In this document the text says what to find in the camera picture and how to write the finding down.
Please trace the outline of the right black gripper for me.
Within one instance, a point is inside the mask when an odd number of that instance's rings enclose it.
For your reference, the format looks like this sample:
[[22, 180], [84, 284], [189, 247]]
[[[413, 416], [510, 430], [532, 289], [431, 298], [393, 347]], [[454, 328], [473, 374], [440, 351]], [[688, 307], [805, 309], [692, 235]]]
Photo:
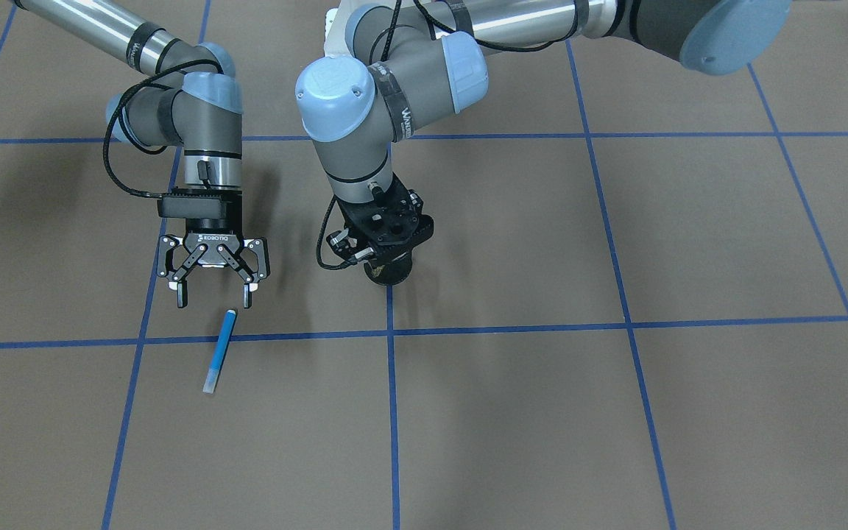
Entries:
[[244, 281], [242, 305], [252, 308], [255, 285], [270, 275], [265, 239], [242, 239], [236, 234], [192, 233], [184, 238], [165, 234], [158, 241], [158, 277], [174, 284], [176, 306], [188, 305], [186, 276], [192, 269], [228, 268]]

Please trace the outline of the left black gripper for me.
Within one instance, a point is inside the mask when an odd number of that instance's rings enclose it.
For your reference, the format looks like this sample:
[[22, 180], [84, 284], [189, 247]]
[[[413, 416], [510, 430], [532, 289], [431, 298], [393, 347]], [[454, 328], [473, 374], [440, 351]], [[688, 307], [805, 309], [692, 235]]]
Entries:
[[415, 190], [407, 188], [393, 172], [390, 184], [379, 192], [379, 207], [384, 208], [387, 214], [417, 218], [422, 215], [423, 201]]

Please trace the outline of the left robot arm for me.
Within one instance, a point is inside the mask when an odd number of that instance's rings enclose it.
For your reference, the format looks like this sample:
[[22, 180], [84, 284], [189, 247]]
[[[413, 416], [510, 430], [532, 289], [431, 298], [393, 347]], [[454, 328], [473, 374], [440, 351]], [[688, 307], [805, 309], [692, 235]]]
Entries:
[[340, 47], [302, 70], [294, 94], [334, 198], [366, 205], [394, 187], [394, 142], [485, 97], [491, 54], [616, 38], [726, 75], [773, 43], [790, 10], [788, 1], [349, 1], [336, 15]]

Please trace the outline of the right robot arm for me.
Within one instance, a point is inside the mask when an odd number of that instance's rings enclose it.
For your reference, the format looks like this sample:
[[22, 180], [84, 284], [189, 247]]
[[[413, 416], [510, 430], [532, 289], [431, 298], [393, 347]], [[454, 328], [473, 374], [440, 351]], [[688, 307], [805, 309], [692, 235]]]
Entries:
[[[15, 6], [144, 76], [105, 108], [105, 171], [122, 191], [155, 201], [161, 218], [185, 222], [185, 234], [162, 235], [156, 252], [155, 274], [176, 293], [180, 308], [188, 302], [186, 278], [198, 267], [232, 269], [243, 284], [242, 304], [250, 308], [270, 269], [266, 242], [243, 234], [243, 103], [231, 54], [214, 43], [186, 43], [111, 1], [17, 1]], [[112, 140], [148, 155], [180, 148], [184, 184], [165, 192], [125, 184], [111, 166]]]

